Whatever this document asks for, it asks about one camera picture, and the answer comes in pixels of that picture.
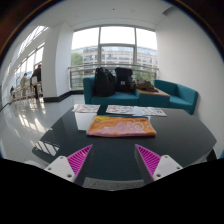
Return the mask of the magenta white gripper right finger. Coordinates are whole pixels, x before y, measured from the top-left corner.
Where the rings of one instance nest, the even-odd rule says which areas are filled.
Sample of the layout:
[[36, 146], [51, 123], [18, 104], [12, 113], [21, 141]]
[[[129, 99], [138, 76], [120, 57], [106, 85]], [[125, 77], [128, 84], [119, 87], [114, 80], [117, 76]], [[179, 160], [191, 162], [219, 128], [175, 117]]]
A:
[[135, 145], [135, 158], [145, 184], [182, 169], [182, 166], [169, 155], [160, 156], [138, 144]]

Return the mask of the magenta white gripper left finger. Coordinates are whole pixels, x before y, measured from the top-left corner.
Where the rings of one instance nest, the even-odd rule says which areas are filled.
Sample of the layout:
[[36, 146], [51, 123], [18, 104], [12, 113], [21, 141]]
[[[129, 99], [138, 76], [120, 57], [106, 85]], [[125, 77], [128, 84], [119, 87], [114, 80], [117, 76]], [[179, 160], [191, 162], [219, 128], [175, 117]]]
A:
[[88, 145], [69, 156], [59, 156], [45, 168], [45, 171], [75, 183], [91, 148], [92, 145]]

